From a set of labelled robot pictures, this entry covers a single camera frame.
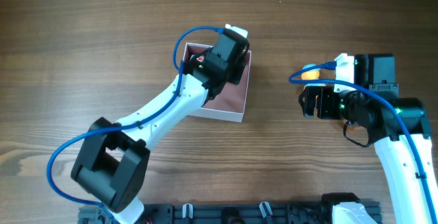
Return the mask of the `red toy truck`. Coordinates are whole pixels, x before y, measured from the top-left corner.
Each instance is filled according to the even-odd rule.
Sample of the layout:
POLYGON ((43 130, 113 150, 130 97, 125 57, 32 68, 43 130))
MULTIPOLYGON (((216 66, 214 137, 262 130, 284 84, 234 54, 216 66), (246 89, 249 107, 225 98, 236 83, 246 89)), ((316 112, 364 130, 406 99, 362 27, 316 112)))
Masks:
POLYGON ((204 60, 205 60, 205 55, 200 55, 200 56, 198 56, 196 60, 197 60, 198 62, 204 62, 204 60))

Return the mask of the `white box pink interior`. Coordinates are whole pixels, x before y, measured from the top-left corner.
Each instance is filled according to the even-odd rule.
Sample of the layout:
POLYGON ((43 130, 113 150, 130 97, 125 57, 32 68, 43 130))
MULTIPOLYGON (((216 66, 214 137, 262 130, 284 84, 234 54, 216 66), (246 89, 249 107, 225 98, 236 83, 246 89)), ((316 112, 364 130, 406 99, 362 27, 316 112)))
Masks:
POLYGON ((246 66, 238 85, 226 83, 222 92, 190 116, 241 123, 244 117, 250 76, 251 51, 245 55, 246 66))

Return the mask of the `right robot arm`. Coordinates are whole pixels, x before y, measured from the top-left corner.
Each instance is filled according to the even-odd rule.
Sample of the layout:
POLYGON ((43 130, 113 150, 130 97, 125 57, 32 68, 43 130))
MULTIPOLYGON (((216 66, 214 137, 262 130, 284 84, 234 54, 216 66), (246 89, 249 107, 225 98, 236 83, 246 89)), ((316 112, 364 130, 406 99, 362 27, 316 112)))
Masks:
POLYGON ((419 99, 399 96, 392 54, 341 53, 304 66, 289 82, 304 86, 298 102, 305 117, 366 130, 363 147, 373 146, 382 164, 398 223, 437 222, 430 123, 419 99))

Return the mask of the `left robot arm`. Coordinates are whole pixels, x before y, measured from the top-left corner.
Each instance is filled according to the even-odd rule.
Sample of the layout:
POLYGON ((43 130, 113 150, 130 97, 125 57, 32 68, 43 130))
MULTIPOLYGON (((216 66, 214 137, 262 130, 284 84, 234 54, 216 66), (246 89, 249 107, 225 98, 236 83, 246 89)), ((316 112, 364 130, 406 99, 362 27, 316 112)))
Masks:
POLYGON ((239 84, 249 49, 248 33, 217 31, 210 47, 181 62, 175 80, 145 106, 112 123, 89 128, 70 176, 96 197, 115 223, 135 223, 144 211, 138 193, 152 150, 184 117, 215 99, 226 84, 239 84))

